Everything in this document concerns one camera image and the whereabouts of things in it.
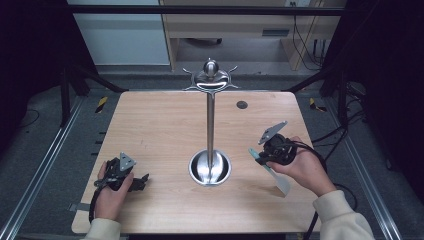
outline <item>black curtain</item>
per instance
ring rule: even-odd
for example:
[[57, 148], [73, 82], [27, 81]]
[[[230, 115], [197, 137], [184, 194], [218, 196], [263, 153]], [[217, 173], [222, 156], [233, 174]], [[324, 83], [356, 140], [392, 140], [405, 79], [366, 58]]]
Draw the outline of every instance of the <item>black curtain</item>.
[[[98, 74], [73, 14], [46, 11], [43, 6], [50, 3], [67, 1], [0, 1], [0, 153], [25, 116], [28, 100], [58, 86], [65, 67], [79, 65]], [[77, 93], [87, 93], [84, 76], [72, 73], [71, 84]]]
[[[358, 5], [348, 1], [348, 5]], [[392, 168], [403, 172], [424, 202], [424, 19], [422, 3], [381, 0], [345, 56], [348, 81], [366, 88], [364, 108]], [[328, 50], [331, 65], [360, 19], [342, 17]], [[326, 90], [337, 88], [329, 78]]]

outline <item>metal rail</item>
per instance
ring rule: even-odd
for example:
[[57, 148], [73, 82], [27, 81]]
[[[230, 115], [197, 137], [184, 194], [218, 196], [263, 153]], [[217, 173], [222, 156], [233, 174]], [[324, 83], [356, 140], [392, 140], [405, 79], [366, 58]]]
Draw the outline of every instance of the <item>metal rail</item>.
[[2, 227], [0, 231], [1, 240], [12, 240], [18, 234], [18, 231], [25, 220], [29, 210], [31, 209], [32, 204], [34, 203], [35, 198], [37, 197], [38, 192], [40, 191], [44, 180], [46, 179], [50, 168], [53, 166], [56, 157], [63, 146], [68, 133], [70, 132], [72, 126], [74, 125], [75, 119], [78, 116], [82, 103], [84, 101], [83, 97], [77, 97], [76, 102], [74, 103], [72, 109], [72, 115], [68, 123], [59, 129], [56, 134], [55, 139], [53, 140], [50, 148], [48, 149], [46, 155], [40, 163], [40, 166], [37, 169], [37, 172], [32, 177], [31, 182], [29, 183], [25, 193], [21, 197], [19, 203], [15, 207], [15, 210], [9, 217], [6, 224]]
[[[330, 101], [328, 98], [324, 98], [324, 101], [336, 125], [340, 126], [334, 101]], [[355, 170], [356, 176], [361, 183], [365, 196], [368, 199], [371, 209], [377, 218], [378, 224], [380, 225], [381, 231], [383, 232], [385, 238], [390, 240], [402, 239], [396, 223], [393, 221], [393, 218], [390, 215], [390, 212], [387, 209], [387, 206], [384, 203], [383, 198], [377, 189], [377, 186], [374, 184], [374, 181], [372, 180], [349, 135], [346, 136], [344, 144], [346, 151], [350, 155], [352, 167]]]
[[206, 15], [291, 15], [345, 16], [366, 13], [366, 9], [256, 6], [152, 6], [152, 5], [44, 5], [44, 10], [91, 14], [206, 14]]

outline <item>person's left hand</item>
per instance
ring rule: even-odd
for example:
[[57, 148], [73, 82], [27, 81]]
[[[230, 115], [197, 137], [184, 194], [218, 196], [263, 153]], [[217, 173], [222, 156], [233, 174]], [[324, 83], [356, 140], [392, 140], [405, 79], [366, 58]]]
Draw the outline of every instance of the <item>person's left hand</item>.
[[[103, 179], [106, 171], [106, 163], [104, 162], [100, 168], [98, 179]], [[113, 191], [109, 186], [102, 189], [97, 198], [96, 207], [94, 209], [94, 218], [104, 218], [116, 221], [124, 203], [125, 196], [130, 188], [134, 178], [134, 173], [130, 172], [125, 178], [122, 186], [118, 191]]]

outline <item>wooden tabletop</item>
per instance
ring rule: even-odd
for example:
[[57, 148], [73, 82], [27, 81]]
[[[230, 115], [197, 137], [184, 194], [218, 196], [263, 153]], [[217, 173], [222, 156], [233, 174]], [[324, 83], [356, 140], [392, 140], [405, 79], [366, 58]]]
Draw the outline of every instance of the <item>wooden tabletop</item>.
[[[248, 149], [262, 151], [265, 129], [282, 121], [285, 137], [311, 145], [296, 98], [288, 92], [226, 91], [216, 94], [214, 149], [231, 161], [227, 181], [204, 187], [188, 165], [206, 148], [206, 97], [201, 92], [125, 92], [116, 107], [81, 202], [90, 203], [104, 161], [120, 152], [137, 161], [135, 177], [150, 174], [144, 191], [130, 192], [119, 222], [123, 233], [305, 232], [316, 196], [288, 178], [286, 197]], [[245, 101], [246, 109], [237, 102]], [[88, 212], [78, 211], [72, 230], [89, 230]]]

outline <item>black device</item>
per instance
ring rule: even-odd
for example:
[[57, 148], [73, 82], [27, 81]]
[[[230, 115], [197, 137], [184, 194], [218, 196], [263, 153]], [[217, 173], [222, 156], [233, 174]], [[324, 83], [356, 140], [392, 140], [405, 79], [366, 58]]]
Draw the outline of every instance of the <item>black device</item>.
[[[135, 164], [136, 162], [123, 152], [120, 154], [120, 159], [114, 158], [106, 162], [104, 177], [94, 182], [94, 186], [97, 189], [90, 203], [90, 212], [88, 214], [88, 220], [90, 222], [94, 219], [94, 209], [100, 192], [107, 186], [113, 191], [118, 191]], [[149, 174], [144, 175], [142, 178], [134, 178], [128, 192], [143, 191], [148, 180]]]
[[281, 165], [289, 165], [296, 157], [297, 147], [290, 139], [279, 134], [287, 121], [283, 121], [265, 130], [258, 144], [264, 144], [264, 150], [259, 153], [259, 158], [255, 158], [260, 165], [265, 165], [268, 161]]
[[260, 165], [265, 165], [268, 161], [276, 162], [281, 165], [289, 165], [296, 157], [297, 147], [293, 142], [277, 133], [264, 144], [264, 150], [259, 153], [256, 159]]

